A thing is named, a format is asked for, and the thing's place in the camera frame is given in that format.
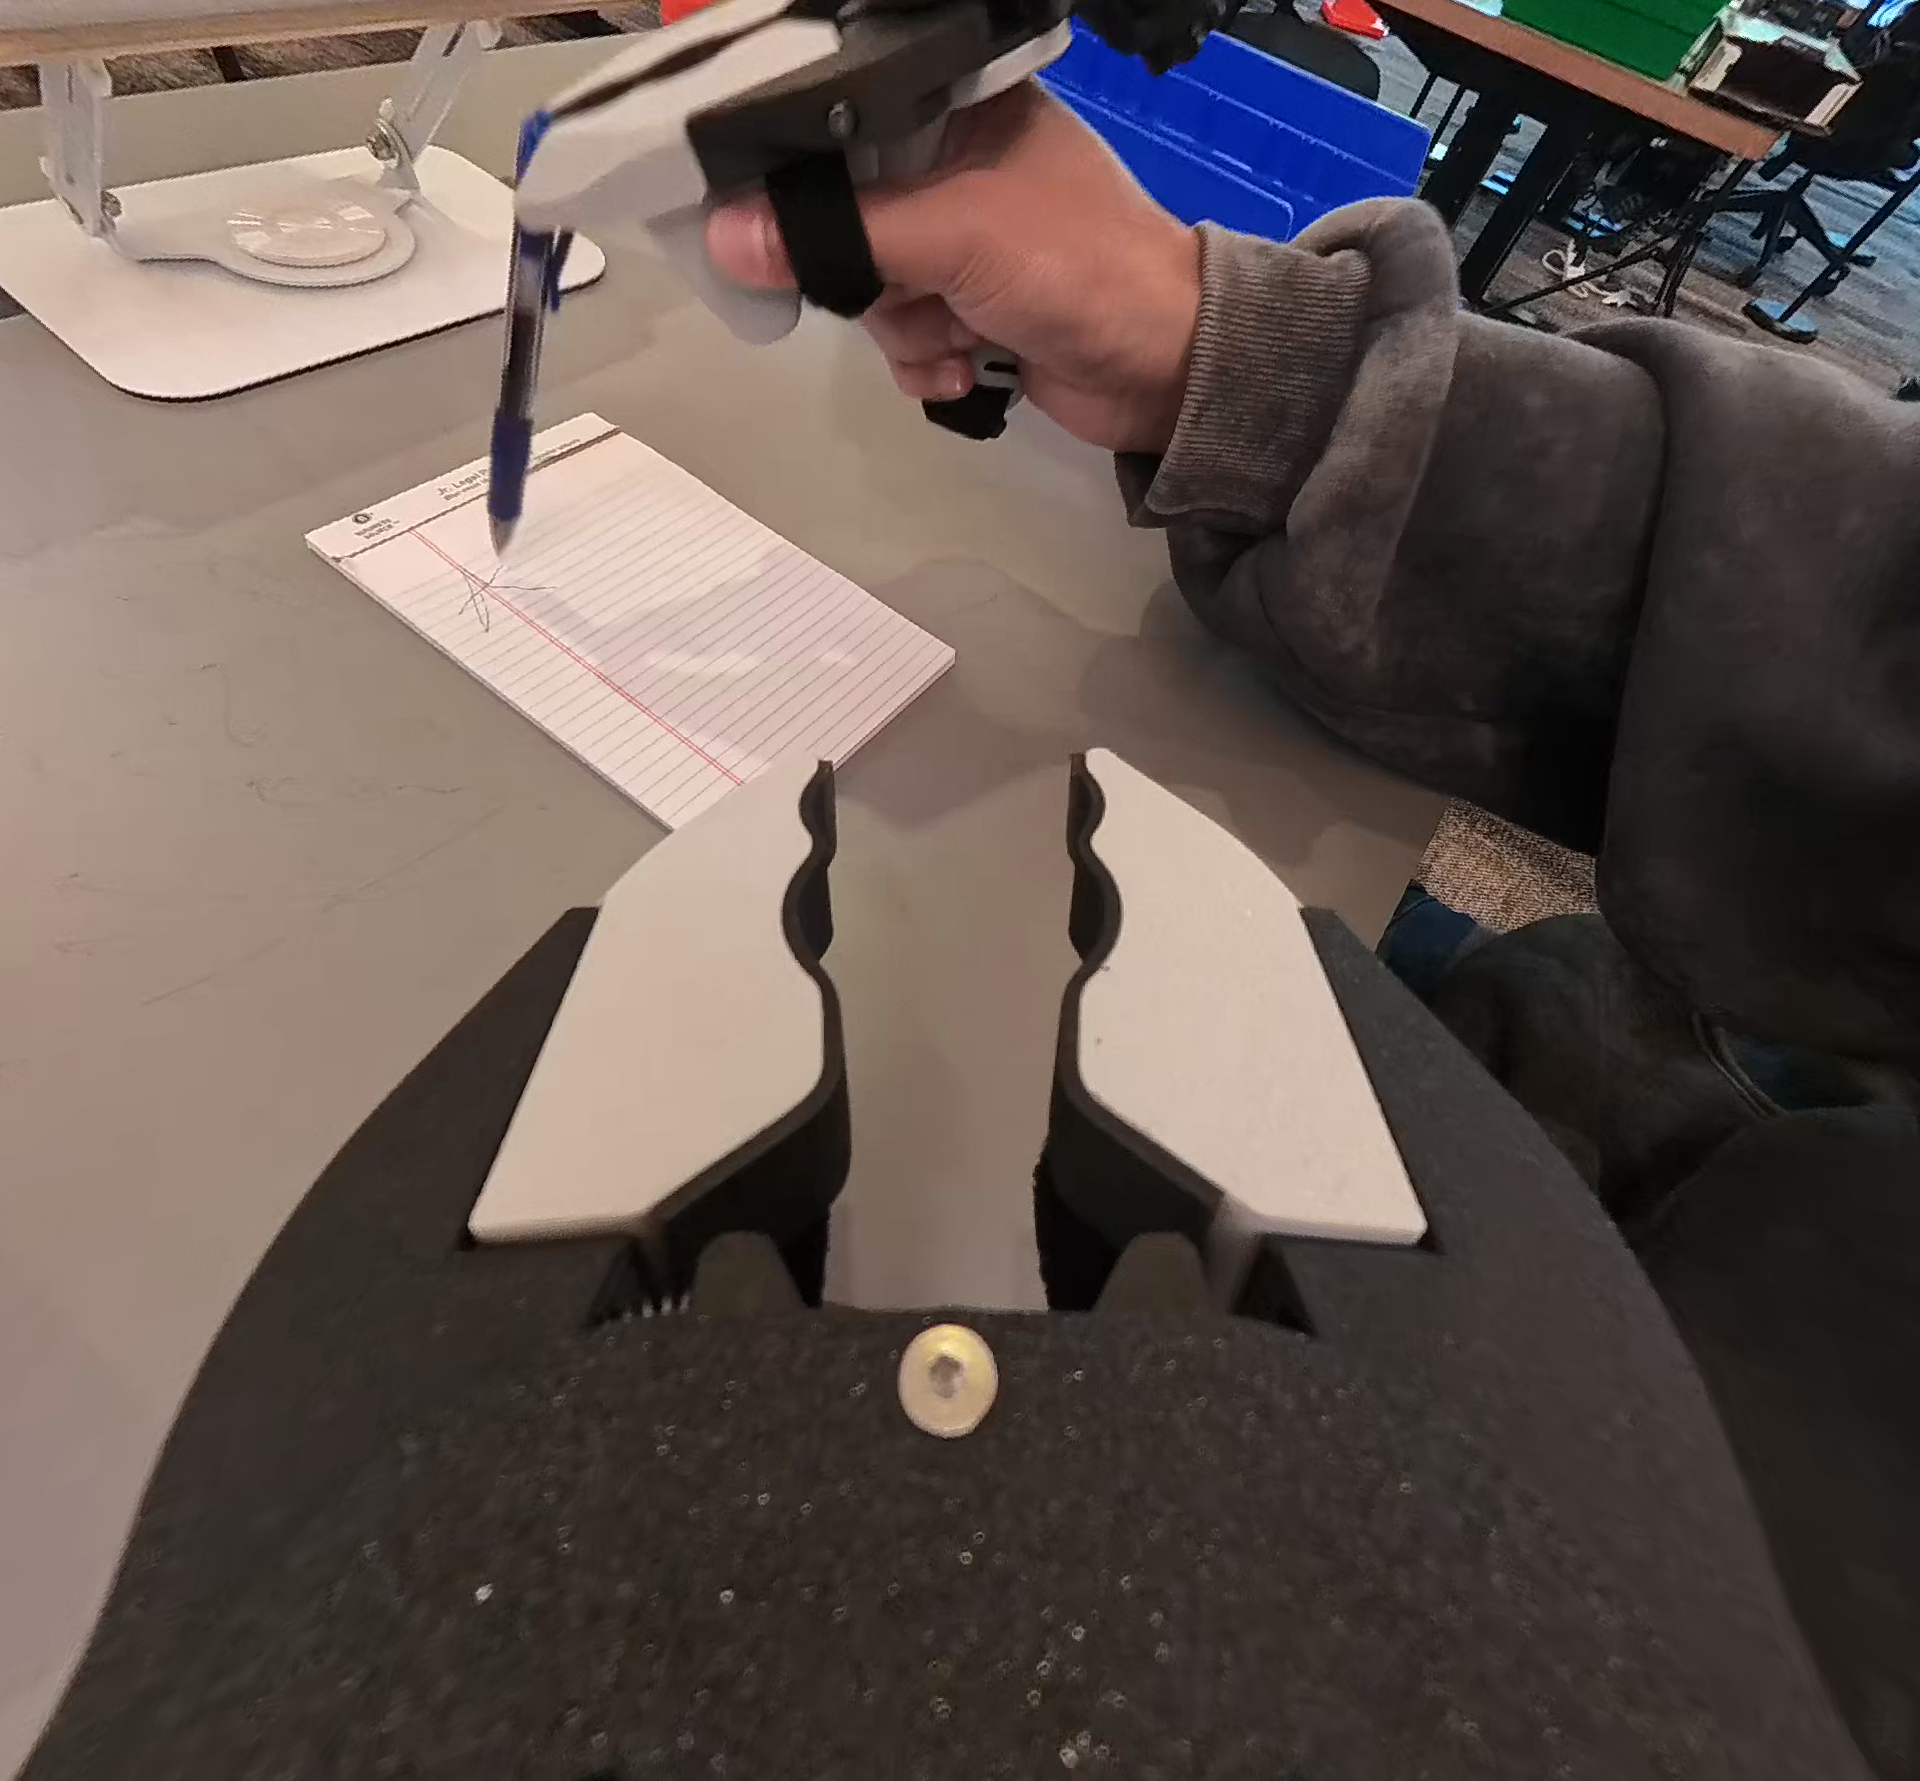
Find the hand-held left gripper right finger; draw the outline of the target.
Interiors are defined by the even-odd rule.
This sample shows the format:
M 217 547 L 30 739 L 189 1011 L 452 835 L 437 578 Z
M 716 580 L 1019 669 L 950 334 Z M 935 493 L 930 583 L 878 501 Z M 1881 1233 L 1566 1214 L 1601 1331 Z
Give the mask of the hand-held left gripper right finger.
M 1309 916 L 1235 833 L 1127 762 L 1070 762 L 1070 941 L 1043 1275 L 1091 1303 L 1149 1236 L 1216 1303 L 1293 1303 L 1291 1242 L 1427 1245 L 1427 1213 Z

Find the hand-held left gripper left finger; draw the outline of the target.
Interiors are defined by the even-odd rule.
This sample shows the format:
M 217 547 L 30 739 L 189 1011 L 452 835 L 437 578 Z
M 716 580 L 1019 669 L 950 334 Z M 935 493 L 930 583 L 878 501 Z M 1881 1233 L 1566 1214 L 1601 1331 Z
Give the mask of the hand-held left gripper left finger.
M 830 760 L 732 787 L 614 881 L 479 1192 L 479 1245 L 623 1236 L 693 1262 L 790 1243 L 851 1165 L 844 1021 L 825 969 Z

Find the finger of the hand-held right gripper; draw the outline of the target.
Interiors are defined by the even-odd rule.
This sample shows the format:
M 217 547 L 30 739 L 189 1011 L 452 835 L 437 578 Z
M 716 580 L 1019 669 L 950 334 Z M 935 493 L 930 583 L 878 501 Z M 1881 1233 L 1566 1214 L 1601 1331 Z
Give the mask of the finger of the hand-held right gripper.
M 818 18 L 777 18 L 732 39 L 639 40 L 542 113 L 520 164 L 517 223 L 542 233 L 596 231 L 700 204 L 710 184 L 692 120 L 822 65 L 840 47 L 838 25 Z
M 543 135 L 825 130 L 825 0 L 720 0 L 621 49 L 543 109 Z

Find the blue retractable pen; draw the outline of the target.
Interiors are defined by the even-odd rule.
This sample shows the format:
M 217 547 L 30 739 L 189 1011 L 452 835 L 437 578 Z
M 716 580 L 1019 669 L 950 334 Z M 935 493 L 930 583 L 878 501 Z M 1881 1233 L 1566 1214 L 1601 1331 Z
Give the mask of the blue retractable pen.
M 487 519 L 495 554 L 507 554 L 520 531 L 534 455 L 534 404 L 550 313 L 562 301 L 562 274 L 572 229 L 528 229 L 513 223 L 500 383 L 492 410 Z

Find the white lined notepad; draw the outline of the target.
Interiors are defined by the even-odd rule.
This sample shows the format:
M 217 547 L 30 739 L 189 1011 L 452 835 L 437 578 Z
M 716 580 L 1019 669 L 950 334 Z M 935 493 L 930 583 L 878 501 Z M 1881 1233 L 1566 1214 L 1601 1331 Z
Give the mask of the white lined notepad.
M 780 760 L 844 766 L 954 665 L 596 415 L 534 436 L 507 549 L 487 490 L 477 460 L 306 543 L 667 830 Z

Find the person's right forearm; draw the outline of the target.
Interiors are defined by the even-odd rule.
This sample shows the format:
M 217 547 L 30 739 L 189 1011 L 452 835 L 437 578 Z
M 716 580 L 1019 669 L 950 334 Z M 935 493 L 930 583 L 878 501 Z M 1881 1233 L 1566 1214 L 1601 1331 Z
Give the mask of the person's right forearm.
M 1916 404 L 1671 319 L 1464 312 L 1414 200 L 1203 229 L 1119 464 L 1196 617 L 1368 759 L 1595 859 L 1714 1018 L 1916 1067 Z

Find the person's right hand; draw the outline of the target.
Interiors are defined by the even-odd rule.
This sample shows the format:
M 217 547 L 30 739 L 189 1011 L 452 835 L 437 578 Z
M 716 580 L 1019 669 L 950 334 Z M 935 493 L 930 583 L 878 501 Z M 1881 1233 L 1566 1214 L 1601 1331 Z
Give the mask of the person's right hand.
M 965 395 L 995 346 L 1073 439 L 1169 446 L 1203 303 L 1199 233 L 1043 83 L 950 114 L 934 167 L 856 202 L 880 280 L 861 325 L 902 395 Z

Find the blue plastic bin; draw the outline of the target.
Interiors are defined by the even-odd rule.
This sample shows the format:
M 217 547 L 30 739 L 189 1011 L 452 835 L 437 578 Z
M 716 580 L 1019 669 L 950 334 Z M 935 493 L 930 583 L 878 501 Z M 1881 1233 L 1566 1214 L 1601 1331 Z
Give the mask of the blue plastic bin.
M 1427 164 L 1416 118 L 1220 35 L 1151 73 L 1076 22 L 1041 81 L 1187 225 L 1294 237 L 1335 209 L 1411 196 Z

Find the brown cardboard box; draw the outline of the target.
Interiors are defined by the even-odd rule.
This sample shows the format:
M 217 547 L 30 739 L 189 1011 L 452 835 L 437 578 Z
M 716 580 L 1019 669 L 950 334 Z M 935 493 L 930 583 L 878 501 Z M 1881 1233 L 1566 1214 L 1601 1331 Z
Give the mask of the brown cardboard box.
M 1836 40 L 1739 8 L 1716 16 L 1681 78 L 1696 96 L 1798 134 L 1825 134 L 1863 80 Z

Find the black office chair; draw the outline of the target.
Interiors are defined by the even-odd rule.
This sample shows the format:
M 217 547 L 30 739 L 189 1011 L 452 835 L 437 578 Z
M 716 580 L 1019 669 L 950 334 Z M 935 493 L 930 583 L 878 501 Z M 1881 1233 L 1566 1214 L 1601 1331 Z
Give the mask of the black office chair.
M 1806 308 L 1829 299 L 1848 274 L 1876 265 L 1867 242 L 1907 204 L 1919 186 L 1919 1 L 1891 22 L 1859 25 L 1842 49 L 1860 75 L 1847 107 L 1824 135 L 1790 138 L 1790 147 L 1761 171 L 1765 181 L 1782 175 L 1792 175 L 1792 181 L 1762 192 L 1761 257 L 1745 283 L 1761 278 L 1790 236 L 1818 253 L 1821 270 L 1787 301 L 1752 298 L 1742 312 L 1761 331 L 1794 344 L 1816 341 L 1818 325 Z M 1871 184 L 1881 200 L 1852 236 L 1836 239 L 1811 209 L 1814 183 Z

